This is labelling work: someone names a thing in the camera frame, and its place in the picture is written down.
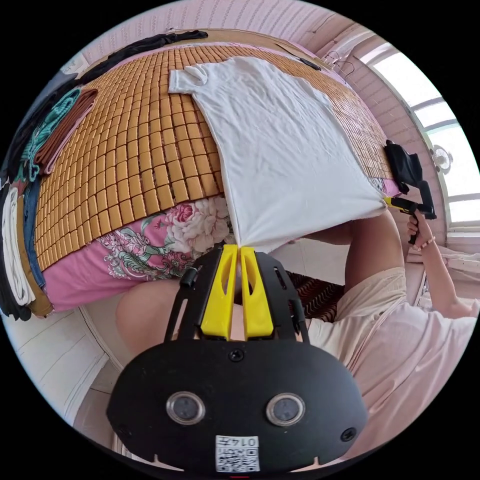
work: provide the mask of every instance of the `brown mat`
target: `brown mat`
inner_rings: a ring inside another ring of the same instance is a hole
[[[87,87],[98,95],[40,189],[35,249],[42,270],[93,239],[177,203],[223,192],[220,161],[191,96],[168,94],[169,71],[234,56],[267,60],[329,96],[369,177],[392,178],[385,134],[360,98],[329,76],[250,48],[198,46],[144,56]]]

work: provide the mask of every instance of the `window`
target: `window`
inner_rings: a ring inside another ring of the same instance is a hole
[[[415,111],[416,117],[420,120],[422,126],[428,130],[438,122],[446,120],[455,120],[455,114],[447,105],[446,101],[439,101],[433,105],[428,105]]]
[[[480,171],[454,112],[427,76],[403,53],[387,43],[374,52],[361,61],[403,100],[427,144],[431,148],[440,146],[452,155],[450,169],[438,173],[449,231],[480,232]]]

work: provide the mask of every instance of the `bracelet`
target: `bracelet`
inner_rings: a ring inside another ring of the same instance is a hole
[[[435,241],[435,237],[433,236],[430,240],[427,240],[424,244],[416,247],[416,249],[420,252],[428,245],[432,244]]]

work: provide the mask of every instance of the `beige shorts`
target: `beige shorts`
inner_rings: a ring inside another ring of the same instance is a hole
[[[338,301],[333,323],[316,318],[311,320],[308,328],[310,343],[348,367],[375,324],[406,299],[403,267],[376,273],[354,286]]]

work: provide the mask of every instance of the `sticker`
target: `sticker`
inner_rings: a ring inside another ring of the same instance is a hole
[[[259,472],[259,438],[257,436],[215,437],[217,472]]]

